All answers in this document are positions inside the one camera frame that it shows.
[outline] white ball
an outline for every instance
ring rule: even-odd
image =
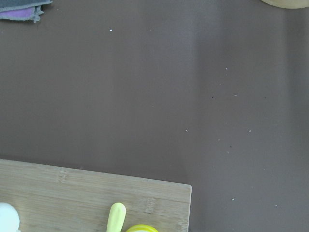
[[[0,203],[0,232],[17,232],[18,228],[17,211],[8,203]]]

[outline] gray cloth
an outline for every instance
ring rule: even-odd
[[[51,0],[0,0],[0,12],[50,4]]]

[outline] cloth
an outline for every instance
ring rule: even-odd
[[[51,0],[0,0],[0,12],[50,4]]]
[[[0,19],[10,20],[33,20],[37,22],[40,20],[39,15],[43,14],[41,6],[28,7],[20,10],[2,11],[0,12]]]

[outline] light green handle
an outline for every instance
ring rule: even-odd
[[[120,232],[126,217],[126,207],[122,203],[111,206],[106,232]]]

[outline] wooden cutting board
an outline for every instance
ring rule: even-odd
[[[127,208],[122,231],[187,232],[190,200],[190,185],[0,159],[0,202],[17,209],[21,232],[104,232],[115,202]]]

